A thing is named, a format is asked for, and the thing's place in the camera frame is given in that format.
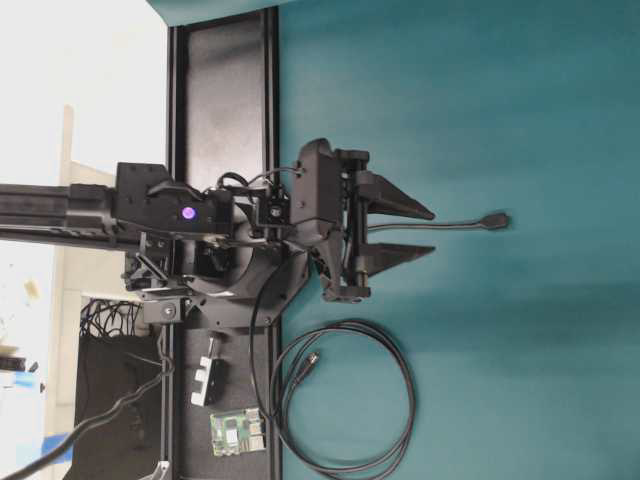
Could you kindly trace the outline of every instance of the coiled black cable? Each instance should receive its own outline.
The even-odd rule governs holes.
[[[303,251],[294,254],[288,259],[287,262],[283,263],[278,269],[276,269],[276,271],[274,271],[274,273],[269,277],[269,279],[265,282],[260,292],[258,293],[253,313],[251,315],[251,323],[249,325],[249,366],[251,371],[251,381],[255,391],[258,407],[265,418],[270,420],[272,424],[277,428],[278,435],[280,436],[282,443],[284,443],[287,448],[289,448],[289,450],[291,450],[291,452],[296,455],[296,457],[298,457],[300,461],[302,461],[305,465],[307,465],[315,472],[334,480],[346,480],[353,479],[354,477],[352,476],[352,474],[363,474],[366,472],[370,472],[372,469],[378,467],[380,468],[380,470],[376,473],[371,473],[366,477],[356,478],[357,480],[382,480],[383,478],[391,475],[396,470],[407,451],[416,415],[416,395],[413,380],[411,377],[411,371],[407,361],[405,360],[402,352],[393,342],[391,337],[380,327],[371,322],[363,320],[341,320],[300,335],[284,348],[284,350],[276,360],[273,371],[270,373],[269,377],[268,404],[265,405],[260,395],[260,391],[258,389],[258,384],[256,381],[253,348],[256,320],[258,317],[258,312],[260,310],[260,304],[265,295],[265,292],[271,286],[274,278],[277,277],[282,270],[284,270],[288,262],[293,261],[294,258],[303,253],[306,252]],[[307,351],[309,351],[309,349],[316,341],[329,333],[343,333],[363,336],[379,343],[382,347],[384,347],[391,354],[402,373],[407,388],[407,397],[409,400],[409,415],[407,418],[407,423],[402,434],[398,437],[391,448],[389,448],[383,454],[378,455],[373,460],[362,463],[354,462],[353,465],[346,467],[322,465],[314,461],[308,454],[304,453],[298,447],[297,441],[289,429],[289,405],[291,403],[291,399],[293,398],[293,394],[295,393],[296,388],[304,380],[304,378],[315,367],[318,360],[318,355],[315,352],[311,353],[311,355],[308,356],[305,356],[305,354]],[[294,351],[296,352],[295,357],[291,362],[286,375],[281,380],[280,368],[283,366],[283,363],[289,356],[289,354]]]

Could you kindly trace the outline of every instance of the wire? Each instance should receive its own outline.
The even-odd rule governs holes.
[[[43,455],[38,460],[30,463],[24,468],[21,468],[17,472],[10,474],[7,477],[2,478],[1,480],[23,480],[33,475],[34,473],[42,470],[44,467],[53,462],[56,458],[64,454],[69,448],[73,446],[73,444],[87,431],[92,430],[94,428],[101,427],[102,425],[106,425],[107,423],[114,420],[124,409],[124,407],[131,405],[134,402],[137,402],[142,398],[142,396],[147,393],[149,390],[155,388],[156,386],[162,383],[162,379],[166,376],[169,376],[173,373],[175,367],[173,364],[173,360],[164,354],[163,344],[167,341],[167,328],[164,327],[162,330],[162,334],[158,336],[158,355],[164,362],[167,363],[168,368],[164,369],[158,373],[153,379],[148,382],[140,385],[138,389],[132,393],[129,393],[121,398],[119,398],[113,406],[104,413],[100,415],[96,415],[95,417],[87,418],[80,422],[76,428],[74,428],[71,433],[53,450],[51,450],[46,455]]]
[[[292,261],[292,259],[302,253],[304,252],[298,252],[289,257],[287,262],[281,264],[280,267],[271,274],[258,293],[251,315],[251,322],[249,324],[249,366],[251,383],[255,392],[258,408],[265,418],[270,420],[277,427],[280,439],[289,448],[289,450],[291,450],[291,452],[307,467],[311,468],[318,474],[334,480],[346,480],[347,478],[351,478],[349,476],[351,474],[369,472],[369,476],[361,477],[358,480],[381,480],[391,475],[404,458],[413,432],[416,415],[416,395],[411,371],[407,361],[393,340],[380,327],[362,320],[341,320],[300,335],[285,347],[275,362],[274,368],[269,377],[269,402],[266,406],[261,398],[257,386],[254,358],[254,336],[260,304],[264,298],[265,292],[271,286],[271,283],[278,273],[284,269],[288,262]],[[346,467],[326,466],[314,461],[308,454],[302,452],[297,445],[296,439],[289,430],[289,405],[293,398],[293,394],[304,378],[315,367],[318,360],[318,355],[315,352],[306,358],[305,353],[317,340],[329,333],[344,333],[364,336],[382,345],[392,355],[396,364],[400,368],[405,381],[407,397],[409,400],[409,415],[406,426],[391,448],[378,455],[373,460],[363,463],[354,462],[353,465]],[[280,368],[282,367],[285,359],[296,349],[296,347],[298,347],[298,350],[296,351],[295,357],[291,362],[284,379],[281,380]],[[381,470],[377,473],[371,473],[371,470],[377,467],[381,468]]]
[[[369,225],[369,232],[382,230],[497,230],[509,225],[509,216],[506,213],[494,213],[480,220],[459,223],[379,223]]]
[[[266,178],[269,177],[271,175],[273,175],[274,173],[278,173],[278,172],[290,172],[290,173],[302,173],[303,170],[301,168],[294,168],[294,167],[278,167],[278,168],[273,168],[271,170],[267,170],[266,172],[262,172],[259,175],[256,175],[255,177],[253,177],[251,180],[249,180],[247,182],[247,186],[251,185],[252,183],[254,183],[257,180],[260,180],[261,178]]]

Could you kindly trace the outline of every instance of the circuit board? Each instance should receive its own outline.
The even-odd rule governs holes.
[[[211,415],[211,437],[216,457],[264,450],[260,411],[247,408]]]

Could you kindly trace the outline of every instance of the teal surface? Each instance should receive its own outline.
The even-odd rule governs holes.
[[[147,0],[167,25],[188,25],[229,17],[292,0]]]
[[[640,4],[323,0],[281,7],[282,154],[325,136],[440,220],[508,209],[502,233],[399,232],[436,252],[358,306],[317,280],[285,318],[385,325],[419,416],[397,479],[640,477]],[[298,437],[366,456],[402,427],[385,354],[333,338]],[[285,453],[285,479],[319,478]]]

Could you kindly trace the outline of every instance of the rubber tip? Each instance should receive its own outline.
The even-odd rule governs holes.
[[[480,224],[487,230],[506,228],[509,226],[509,215],[504,212],[492,213],[480,220]]]

